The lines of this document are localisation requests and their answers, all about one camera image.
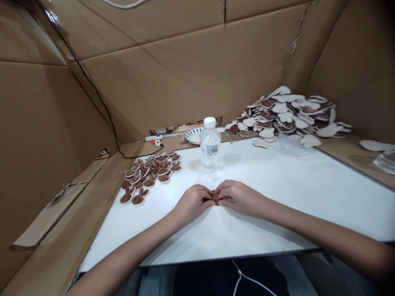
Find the cardboard wall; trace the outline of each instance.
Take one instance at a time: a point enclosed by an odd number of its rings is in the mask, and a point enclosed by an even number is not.
[[[223,116],[226,124],[284,82],[303,91],[346,2],[151,0],[127,11],[94,0],[43,3],[127,143],[207,116]],[[64,56],[107,116],[78,65]]]
[[[394,22],[384,1],[350,0],[306,87],[367,139],[395,142]]]
[[[9,246],[62,184],[114,137],[54,44],[18,4],[0,1],[0,289],[29,252]]]

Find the forearm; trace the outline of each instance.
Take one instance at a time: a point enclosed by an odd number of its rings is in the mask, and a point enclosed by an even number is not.
[[[140,263],[181,228],[170,212],[108,254],[88,271],[67,295],[115,295]]]
[[[329,221],[273,203],[270,222],[288,228],[356,269],[367,278],[380,281],[390,271],[394,250],[372,238]]]

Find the cardboard box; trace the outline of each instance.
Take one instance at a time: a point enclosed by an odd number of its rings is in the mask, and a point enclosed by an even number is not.
[[[156,150],[141,141],[150,130],[208,112],[225,125],[283,83],[336,102],[339,119],[358,135],[395,141],[392,31],[374,0],[227,3],[225,24],[223,2],[211,0],[152,0],[129,12],[93,0],[44,5],[102,94],[128,157]],[[36,10],[37,24],[21,6],[0,5],[0,214],[10,225],[0,233],[0,289],[12,278],[2,295],[64,295],[132,160],[115,153],[97,174],[98,163],[84,171],[103,148],[116,151],[103,104],[43,12]],[[361,139],[328,139],[320,149],[395,188],[394,176],[372,167],[378,153],[358,147]],[[163,144],[192,146],[177,137]],[[49,221],[61,218],[33,254],[8,250],[62,184],[94,175],[71,206],[65,200],[55,208]],[[42,235],[48,223],[39,222],[31,227]]]

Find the white bottle cap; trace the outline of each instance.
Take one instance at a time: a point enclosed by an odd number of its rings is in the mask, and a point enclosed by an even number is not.
[[[214,117],[206,117],[204,119],[204,127],[207,129],[215,128],[215,118]]]

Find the bottle label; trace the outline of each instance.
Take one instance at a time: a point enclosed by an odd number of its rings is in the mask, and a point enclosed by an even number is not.
[[[215,145],[215,146],[207,145],[206,149],[204,148],[203,145],[201,145],[200,147],[202,148],[202,153],[206,156],[218,154],[218,145]]]

